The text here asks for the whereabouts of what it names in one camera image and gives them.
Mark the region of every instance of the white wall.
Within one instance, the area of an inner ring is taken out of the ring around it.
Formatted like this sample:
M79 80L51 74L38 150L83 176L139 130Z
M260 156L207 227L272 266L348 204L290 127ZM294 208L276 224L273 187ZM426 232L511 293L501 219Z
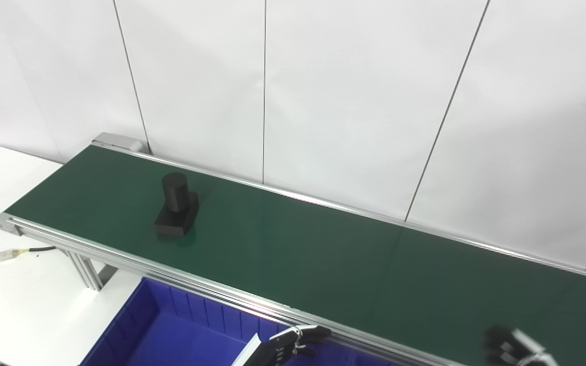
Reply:
M586 2L490 3L409 221L586 268Z
M484 5L269 3L265 183L404 219Z
M102 131L145 140L112 2L0 0L0 144L64 162Z
M491 0L439 135L484 0L116 5L145 131L114 2L0 0L2 146L65 161L100 132L147 135L586 268L586 0Z
M263 0L117 0L155 155L261 181Z

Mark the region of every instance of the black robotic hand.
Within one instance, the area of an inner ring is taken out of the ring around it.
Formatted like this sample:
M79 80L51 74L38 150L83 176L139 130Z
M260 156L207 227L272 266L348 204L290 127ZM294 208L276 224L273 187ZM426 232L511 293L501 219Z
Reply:
M315 356L316 351L307 345L319 345L330 335L330 329L312 325L290 327L263 343L255 334L232 366L280 366L298 354Z
M491 327L485 347L492 366L558 366L546 348L519 329Z

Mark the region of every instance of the blue crate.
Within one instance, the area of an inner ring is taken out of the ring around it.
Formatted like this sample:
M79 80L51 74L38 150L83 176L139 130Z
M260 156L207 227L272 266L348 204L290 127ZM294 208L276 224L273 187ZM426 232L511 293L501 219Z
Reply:
M230 366L247 341L286 326L142 279L81 366ZM393 366L327 342L286 366Z

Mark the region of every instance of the black object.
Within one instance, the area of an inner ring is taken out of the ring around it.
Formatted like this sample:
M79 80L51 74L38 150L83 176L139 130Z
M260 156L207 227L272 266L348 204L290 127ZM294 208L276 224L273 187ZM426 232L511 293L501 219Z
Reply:
M55 247L50 246L50 247L29 248L28 249L29 252L44 252L46 250L55 250Z
M155 231L164 236L184 236L198 213L198 195L189 192L187 177L169 173L162 178L164 206L155 220Z

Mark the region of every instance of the cable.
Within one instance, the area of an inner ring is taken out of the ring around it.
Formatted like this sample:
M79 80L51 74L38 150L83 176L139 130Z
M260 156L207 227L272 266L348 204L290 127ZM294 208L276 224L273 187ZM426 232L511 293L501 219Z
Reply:
M55 246L42 247L42 248L27 248L27 249L18 249L18 250L15 250L15 249L4 250L4 251L0 252L0 262L3 262L4 260L9 260L9 259L16 259L22 253L44 252L47 250L54 250L54 249L56 249Z
M44 248L30 248L28 251L29 252L44 252L45 250L54 250L55 247L51 246L51 247L44 247Z

